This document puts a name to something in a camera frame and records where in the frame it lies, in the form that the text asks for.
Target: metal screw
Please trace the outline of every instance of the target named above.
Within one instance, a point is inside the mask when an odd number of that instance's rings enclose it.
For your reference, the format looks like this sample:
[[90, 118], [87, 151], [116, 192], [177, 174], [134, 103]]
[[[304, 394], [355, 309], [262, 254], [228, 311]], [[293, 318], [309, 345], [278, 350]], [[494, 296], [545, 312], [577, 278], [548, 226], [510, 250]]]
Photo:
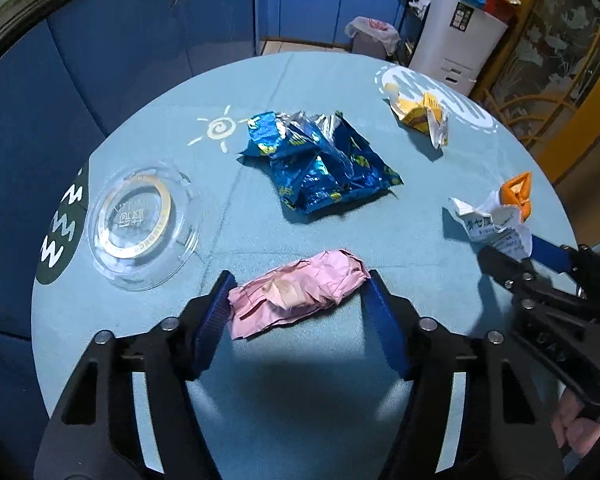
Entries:
[[500, 332], [498, 332], [497, 330], [491, 330], [491, 332], [489, 332], [487, 334], [487, 338], [494, 345], [499, 345], [500, 343], [502, 343], [504, 341], [504, 336]]
[[93, 336], [93, 340], [98, 345], [104, 345], [109, 339], [113, 337], [113, 332], [110, 330], [100, 330], [95, 336]]
[[160, 322], [160, 328], [165, 332], [170, 332], [171, 330], [176, 330], [180, 321], [177, 317], [166, 317]]
[[438, 328], [438, 324], [436, 323], [436, 320], [432, 319], [430, 317], [423, 317], [418, 322], [418, 325], [420, 326], [421, 329], [426, 330], [427, 332], [433, 332], [435, 329]]

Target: blue foil wrapper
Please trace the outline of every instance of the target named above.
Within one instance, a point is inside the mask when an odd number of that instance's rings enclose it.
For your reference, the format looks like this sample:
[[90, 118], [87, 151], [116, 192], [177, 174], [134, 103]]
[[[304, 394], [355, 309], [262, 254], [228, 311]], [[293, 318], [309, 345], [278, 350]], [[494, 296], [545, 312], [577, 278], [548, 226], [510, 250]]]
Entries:
[[266, 156], [280, 200], [311, 213], [402, 184], [400, 175], [340, 115], [266, 112], [247, 122], [246, 156]]

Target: tile floor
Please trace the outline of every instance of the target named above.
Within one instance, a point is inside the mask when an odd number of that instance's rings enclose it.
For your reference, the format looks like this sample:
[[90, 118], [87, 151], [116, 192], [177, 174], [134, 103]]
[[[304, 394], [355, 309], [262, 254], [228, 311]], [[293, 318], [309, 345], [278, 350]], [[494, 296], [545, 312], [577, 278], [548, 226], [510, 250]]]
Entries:
[[266, 56], [267, 54], [277, 54], [279, 52], [341, 52], [347, 54], [347, 51], [342, 48], [307, 45], [304, 43], [267, 41], [262, 51], [262, 55]]

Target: round table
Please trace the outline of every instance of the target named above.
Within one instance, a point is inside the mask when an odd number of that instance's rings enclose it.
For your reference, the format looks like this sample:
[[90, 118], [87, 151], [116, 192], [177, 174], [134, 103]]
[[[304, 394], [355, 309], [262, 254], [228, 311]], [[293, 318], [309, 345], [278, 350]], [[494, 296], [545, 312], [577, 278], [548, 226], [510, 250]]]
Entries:
[[[442, 156], [428, 136], [397, 123], [381, 90], [389, 81], [408, 98], [433, 92], [449, 111], [449, 144]], [[246, 119], [266, 110], [341, 110], [404, 185], [337, 214], [310, 219], [287, 210], [269, 177], [238, 156], [248, 141]], [[481, 275], [462, 225], [448, 212], [448, 199], [478, 205], [523, 171], [534, 175], [529, 227], [552, 243], [575, 244], [552, 186], [511, 133], [444, 85], [369, 57], [277, 54], [186, 81], [106, 139], [59, 212], [73, 198], [84, 213], [122, 166], [156, 160], [187, 173], [202, 194], [205, 213], [196, 251], [162, 285], [127, 292], [94, 268], [86, 228], [71, 242], [64, 234], [68, 230], [57, 228], [55, 250], [66, 244], [64, 261], [58, 258], [58, 267], [50, 269], [49, 250], [43, 251], [38, 273], [46, 284], [36, 281], [32, 297], [33, 351], [50, 414], [98, 330], [109, 328], [117, 336], [145, 332], [164, 317], [177, 316], [189, 298], [208, 293], [223, 269], [243, 283], [326, 249], [346, 248], [360, 256], [369, 269], [379, 270], [392, 293], [410, 298], [421, 316], [436, 318], [452, 332], [483, 336], [502, 328], [510, 295]], [[83, 196], [77, 197], [80, 191]], [[75, 229], [80, 231], [80, 221]], [[564, 276], [552, 278], [573, 292]], [[547, 380], [541, 371], [535, 377], [537, 384]], [[147, 465], [161, 470], [143, 381], [142, 374], [134, 375], [142, 450]], [[454, 459], [463, 385], [457, 374], [439, 469]], [[224, 480], [376, 478], [409, 390], [386, 364], [357, 294], [326, 316], [253, 340], [231, 341], [225, 331], [211, 368], [189, 383]]]

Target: pink wrapper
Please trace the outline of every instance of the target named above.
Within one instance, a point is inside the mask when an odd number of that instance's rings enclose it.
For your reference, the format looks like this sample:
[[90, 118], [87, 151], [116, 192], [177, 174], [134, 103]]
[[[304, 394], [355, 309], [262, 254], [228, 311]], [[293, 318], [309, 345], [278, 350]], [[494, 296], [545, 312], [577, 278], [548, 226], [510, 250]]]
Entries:
[[231, 338], [249, 337], [338, 305], [368, 277], [362, 260], [343, 249], [270, 270], [229, 291]]

